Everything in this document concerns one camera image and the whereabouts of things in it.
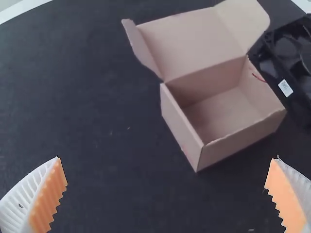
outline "box bottom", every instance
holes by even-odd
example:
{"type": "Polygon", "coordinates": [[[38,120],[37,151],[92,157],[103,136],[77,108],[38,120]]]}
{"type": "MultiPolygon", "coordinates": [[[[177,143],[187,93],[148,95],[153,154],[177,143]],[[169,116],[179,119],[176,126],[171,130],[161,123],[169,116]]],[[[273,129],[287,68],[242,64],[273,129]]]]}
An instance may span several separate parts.
{"type": "Polygon", "coordinates": [[[239,87],[182,110],[204,144],[249,127],[263,118],[239,87]]]}

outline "cardboard box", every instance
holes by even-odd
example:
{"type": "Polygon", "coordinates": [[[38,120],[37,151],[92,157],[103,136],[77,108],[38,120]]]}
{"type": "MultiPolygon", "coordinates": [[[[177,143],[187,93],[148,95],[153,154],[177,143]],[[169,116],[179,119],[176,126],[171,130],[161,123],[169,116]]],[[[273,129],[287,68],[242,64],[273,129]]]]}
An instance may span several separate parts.
{"type": "Polygon", "coordinates": [[[247,58],[270,23],[256,0],[122,23],[136,57],[164,81],[162,115],[195,171],[277,130],[285,109],[247,58]]]}

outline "orange foam pad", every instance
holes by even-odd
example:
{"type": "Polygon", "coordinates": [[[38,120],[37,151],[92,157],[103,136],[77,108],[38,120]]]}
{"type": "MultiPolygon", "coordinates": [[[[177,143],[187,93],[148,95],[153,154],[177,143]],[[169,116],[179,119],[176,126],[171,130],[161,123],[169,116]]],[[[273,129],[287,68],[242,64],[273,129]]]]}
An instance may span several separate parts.
{"type": "Polygon", "coordinates": [[[29,223],[35,233],[46,233],[50,223],[54,221],[53,215],[57,213],[56,207],[60,205],[59,199],[63,197],[68,185],[60,158],[56,161],[30,213],[29,223]]]}
{"type": "Polygon", "coordinates": [[[282,225],[286,227],[286,233],[302,232],[307,223],[306,216],[289,180],[275,159],[270,163],[265,188],[269,190],[276,209],[280,211],[279,217],[283,219],[282,225]]]}

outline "black fan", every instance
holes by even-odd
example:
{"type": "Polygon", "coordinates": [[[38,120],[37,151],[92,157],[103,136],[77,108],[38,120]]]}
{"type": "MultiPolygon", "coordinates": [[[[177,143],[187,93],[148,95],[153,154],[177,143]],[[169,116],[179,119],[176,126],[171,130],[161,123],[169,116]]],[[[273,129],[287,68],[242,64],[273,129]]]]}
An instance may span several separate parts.
{"type": "Polygon", "coordinates": [[[295,122],[311,134],[311,16],[264,34],[249,58],[295,122]]]}
{"type": "Polygon", "coordinates": [[[270,52],[259,54],[261,71],[281,79],[277,67],[282,66],[311,100],[311,34],[304,22],[296,22],[266,34],[265,42],[270,52]]]}

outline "white wall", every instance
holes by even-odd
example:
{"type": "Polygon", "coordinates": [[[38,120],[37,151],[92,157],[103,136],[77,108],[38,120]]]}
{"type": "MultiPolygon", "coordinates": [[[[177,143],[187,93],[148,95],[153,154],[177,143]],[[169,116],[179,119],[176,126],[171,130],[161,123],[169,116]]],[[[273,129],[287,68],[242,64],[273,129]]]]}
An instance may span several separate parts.
{"type": "Polygon", "coordinates": [[[18,3],[22,0],[0,0],[0,11],[3,11],[4,9],[18,3]]]}

